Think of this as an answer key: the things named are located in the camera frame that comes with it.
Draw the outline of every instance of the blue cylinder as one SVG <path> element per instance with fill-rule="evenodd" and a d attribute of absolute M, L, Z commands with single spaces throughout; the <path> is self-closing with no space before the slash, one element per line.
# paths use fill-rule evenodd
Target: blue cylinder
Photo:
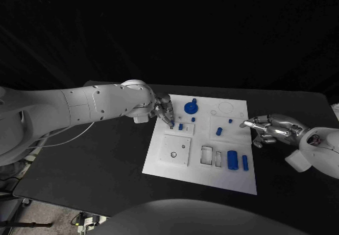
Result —
<path fill-rule="evenodd" d="M 243 170 L 248 170 L 248 162 L 246 162 L 246 156 L 242 155 L 242 165 L 243 165 Z"/>
<path fill-rule="evenodd" d="M 222 128 L 219 127 L 217 130 L 216 130 L 216 135 L 217 136 L 220 135 L 220 132 L 222 132 Z"/>
<path fill-rule="evenodd" d="M 228 169 L 238 170 L 238 154 L 236 151 L 228 151 Z"/>
<path fill-rule="evenodd" d="M 196 99 L 191 102 L 184 104 L 183 110 L 187 114 L 194 114 L 197 112 Z"/>

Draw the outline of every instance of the floor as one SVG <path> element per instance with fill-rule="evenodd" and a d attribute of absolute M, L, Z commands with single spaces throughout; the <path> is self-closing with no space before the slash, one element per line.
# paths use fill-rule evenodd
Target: floor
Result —
<path fill-rule="evenodd" d="M 78 235 L 69 224 L 79 211 L 33 201 L 23 209 L 17 222 L 53 223 L 50 228 L 14 228 L 11 235 Z"/>

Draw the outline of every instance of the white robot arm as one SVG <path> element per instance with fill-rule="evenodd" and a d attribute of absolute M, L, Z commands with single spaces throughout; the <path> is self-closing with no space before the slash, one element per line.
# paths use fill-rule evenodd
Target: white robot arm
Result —
<path fill-rule="evenodd" d="M 0 87 L 0 165 L 18 161 L 50 131 L 121 116 L 135 123 L 157 116 L 173 127 L 170 96 L 155 97 L 140 80 L 50 91 Z"/>
<path fill-rule="evenodd" d="M 239 126 L 256 130 L 258 136 L 252 143 L 258 148 L 262 148 L 262 143 L 275 143 L 277 140 L 298 147 L 285 158 L 297 172 L 314 166 L 339 179 L 339 129 L 310 129 L 295 119 L 278 114 L 254 117 Z"/>

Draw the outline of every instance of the black curtain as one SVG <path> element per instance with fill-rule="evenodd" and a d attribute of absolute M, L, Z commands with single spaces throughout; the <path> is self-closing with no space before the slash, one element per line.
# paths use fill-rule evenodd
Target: black curtain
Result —
<path fill-rule="evenodd" d="M 339 102 L 337 1 L 8 0 L 0 86 L 88 80 L 323 93 Z"/>

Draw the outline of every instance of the black table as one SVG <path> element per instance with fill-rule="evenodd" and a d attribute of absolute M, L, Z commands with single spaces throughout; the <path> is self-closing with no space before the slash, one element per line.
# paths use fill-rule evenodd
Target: black table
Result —
<path fill-rule="evenodd" d="M 150 87 L 168 94 L 246 100 L 249 118 L 281 113 L 310 127 L 339 128 L 326 98 L 317 93 Z M 103 216 L 153 200 L 199 199 L 245 209 L 304 232 L 336 231 L 339 180 L 313 167 L 295 172 L 284 160 L 295 147 L 279 142 L 262 149 L 252 147 L 255 196 L 141 173 L 154 123 L 155 118 L 142 124 L 128 117 L 105 120 L 72 142 L 44 148 L 14 195 Z M 47 144 L 70 139 L 86 126 L 70 128 Z"/>

